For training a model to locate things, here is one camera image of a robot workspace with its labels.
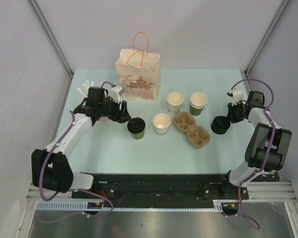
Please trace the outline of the black cup lid stack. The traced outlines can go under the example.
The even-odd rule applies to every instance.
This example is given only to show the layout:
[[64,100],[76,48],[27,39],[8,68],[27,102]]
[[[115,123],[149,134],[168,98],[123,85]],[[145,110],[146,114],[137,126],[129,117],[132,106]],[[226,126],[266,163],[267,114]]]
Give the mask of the black cup lid stack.
[[230,123],[224,122],[225,116],[217,116],[211,123],[211,130],[219,135],[225,134],[230,128]]

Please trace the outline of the brown pulp cup carrier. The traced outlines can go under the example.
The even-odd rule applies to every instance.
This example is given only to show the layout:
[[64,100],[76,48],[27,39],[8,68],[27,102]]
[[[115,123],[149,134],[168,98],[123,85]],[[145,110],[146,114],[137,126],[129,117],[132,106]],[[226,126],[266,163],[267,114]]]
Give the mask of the brown pulp cup carrier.
[[173,124],[183,133],[196,148],[202,148],[211,140],[211,135],[200,125],[189,112],[180,112],[173,118]]

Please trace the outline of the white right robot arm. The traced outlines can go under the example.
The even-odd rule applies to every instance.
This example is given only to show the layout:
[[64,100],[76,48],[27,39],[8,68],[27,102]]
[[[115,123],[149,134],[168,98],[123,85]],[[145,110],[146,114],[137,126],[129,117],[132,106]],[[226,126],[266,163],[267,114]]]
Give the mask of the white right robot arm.
[[237,193],[236,186],[282,168],[292,133],[278,126],[271,118],[269,110],[264,106],[263,93],[252,91],[247,100],[243,100],[243,93],[238,89],[230,89],[227,95],[232,98],[232,102],[227,105],[224,127],[229,128],[232,123],[245,119],[254,126],[244,162],[229,173],[229,181],[219,186],[220,195],[231,199]]

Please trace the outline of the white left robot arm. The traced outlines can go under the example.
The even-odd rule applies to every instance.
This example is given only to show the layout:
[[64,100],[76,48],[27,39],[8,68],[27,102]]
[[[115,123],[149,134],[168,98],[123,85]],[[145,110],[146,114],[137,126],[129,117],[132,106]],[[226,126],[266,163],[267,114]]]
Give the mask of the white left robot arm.
[[32,183],[39,188],[40,195],[48,189],[56,193],[82,189],[89,198],[95,198],[100,186],[90,174],[73,172],[69,157],[82,137],[101,117],[126,123],[131,120],[127,102],[121,100],[125,88],[117,85],[110,90],[90,87],[82,102],[71,111],[68,127],[45,149],[36,149],[31,155]]

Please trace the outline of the printed paper takeout bag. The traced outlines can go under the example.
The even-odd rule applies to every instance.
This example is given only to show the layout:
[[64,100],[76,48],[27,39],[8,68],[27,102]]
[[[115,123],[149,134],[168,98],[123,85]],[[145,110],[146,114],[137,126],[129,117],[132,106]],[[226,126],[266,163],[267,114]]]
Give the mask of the printed paper takeout bag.
[[136,37],[131,49],[122,49],[115,62],[119,83],[125,88],[123,97],[156,103],[161,86],[160,54],[149,48],[137,50]]

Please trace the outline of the pink straw holder cup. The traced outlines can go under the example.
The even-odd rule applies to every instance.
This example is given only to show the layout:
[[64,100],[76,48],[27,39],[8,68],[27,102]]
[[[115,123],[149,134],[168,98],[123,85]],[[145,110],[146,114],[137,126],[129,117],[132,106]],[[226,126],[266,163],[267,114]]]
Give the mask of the pink straw holder cup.
[[99,122],[106,122],[106,121],[108,121],[108,117],[101,117],[98,121]]

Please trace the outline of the green paper cup stack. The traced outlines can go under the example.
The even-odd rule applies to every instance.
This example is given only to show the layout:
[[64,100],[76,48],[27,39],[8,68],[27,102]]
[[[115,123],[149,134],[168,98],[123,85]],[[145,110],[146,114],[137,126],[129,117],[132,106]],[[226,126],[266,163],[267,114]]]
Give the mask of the green paper cup stack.
[[204,93],[196,92],[190,97],[190,114],[198,116],[203,111],[204,107],[208,102],[208,98]]

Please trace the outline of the white paper cup stack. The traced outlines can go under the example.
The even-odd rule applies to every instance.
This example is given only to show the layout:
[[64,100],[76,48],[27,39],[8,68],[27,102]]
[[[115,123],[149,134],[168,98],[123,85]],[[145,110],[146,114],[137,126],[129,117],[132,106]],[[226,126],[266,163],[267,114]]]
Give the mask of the white paper cup stack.
[[178,92],[172,92],[167,96],[168,110],[172,114],[180,112],[184,102],[184,96]]

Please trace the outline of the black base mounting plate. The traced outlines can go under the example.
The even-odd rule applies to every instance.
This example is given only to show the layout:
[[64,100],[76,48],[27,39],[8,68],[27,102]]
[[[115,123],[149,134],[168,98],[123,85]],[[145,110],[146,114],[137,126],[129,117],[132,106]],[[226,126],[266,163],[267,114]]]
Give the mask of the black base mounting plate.
[[91,192],[115,208],[212,208],[213,200],[235,200],[238,187],[227,174],[93,174]]

